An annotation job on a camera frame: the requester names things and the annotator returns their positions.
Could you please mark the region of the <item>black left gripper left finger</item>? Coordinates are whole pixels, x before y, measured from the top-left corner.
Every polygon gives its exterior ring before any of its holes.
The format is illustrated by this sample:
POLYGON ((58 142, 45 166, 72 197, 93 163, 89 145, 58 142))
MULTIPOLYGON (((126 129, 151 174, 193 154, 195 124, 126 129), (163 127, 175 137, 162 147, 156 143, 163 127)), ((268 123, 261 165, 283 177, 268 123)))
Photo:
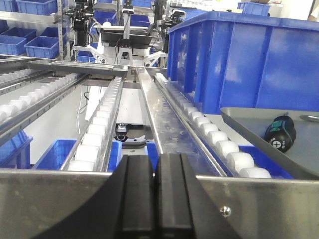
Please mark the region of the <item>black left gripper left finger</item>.
POLYGON ((154 239, 153 167, 125 155, 98 191, 37 239, 154 239))

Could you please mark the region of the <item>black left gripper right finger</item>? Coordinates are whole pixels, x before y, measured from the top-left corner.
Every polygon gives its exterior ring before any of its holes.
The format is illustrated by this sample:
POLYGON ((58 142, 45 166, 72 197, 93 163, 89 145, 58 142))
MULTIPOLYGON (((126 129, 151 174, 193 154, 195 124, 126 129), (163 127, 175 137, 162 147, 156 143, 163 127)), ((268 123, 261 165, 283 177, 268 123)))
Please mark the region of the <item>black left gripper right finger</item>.
POLYGON ((237 239, 185 154, 162 154, 156 170, 157 238, 237 239))

